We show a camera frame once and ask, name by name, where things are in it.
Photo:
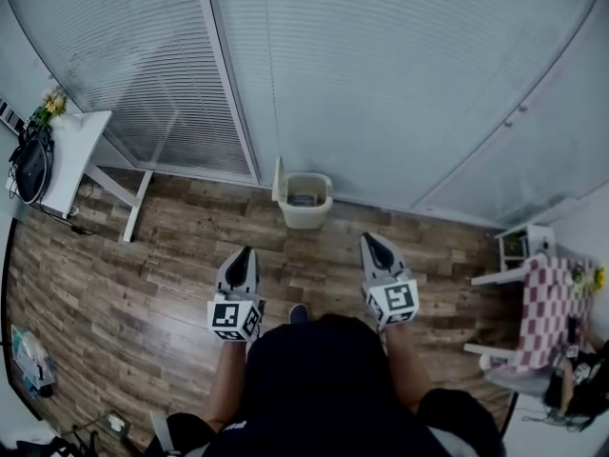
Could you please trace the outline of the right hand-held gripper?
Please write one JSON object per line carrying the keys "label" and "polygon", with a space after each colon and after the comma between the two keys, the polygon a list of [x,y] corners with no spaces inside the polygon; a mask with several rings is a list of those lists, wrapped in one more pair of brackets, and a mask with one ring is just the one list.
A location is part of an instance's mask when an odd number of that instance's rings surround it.
{"label": "right hand-held gripper", "polygon": [[361,236],[360,252],[366,281],[363,298],[378,332],[412,322],[420,311],[419,290],[402,252],[385,237],[369,232]]}

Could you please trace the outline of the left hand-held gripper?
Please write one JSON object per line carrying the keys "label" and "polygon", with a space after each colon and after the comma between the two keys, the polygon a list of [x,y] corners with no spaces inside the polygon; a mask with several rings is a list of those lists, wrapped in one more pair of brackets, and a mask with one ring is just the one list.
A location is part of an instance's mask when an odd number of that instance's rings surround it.
{"label": "left hand-held gripper", "polygon": [[207,303],[207,328],[225,342],[253,343],[261,335],[265,301],[258,294],[259,263],[242,247],[220,266],[217,290]]}

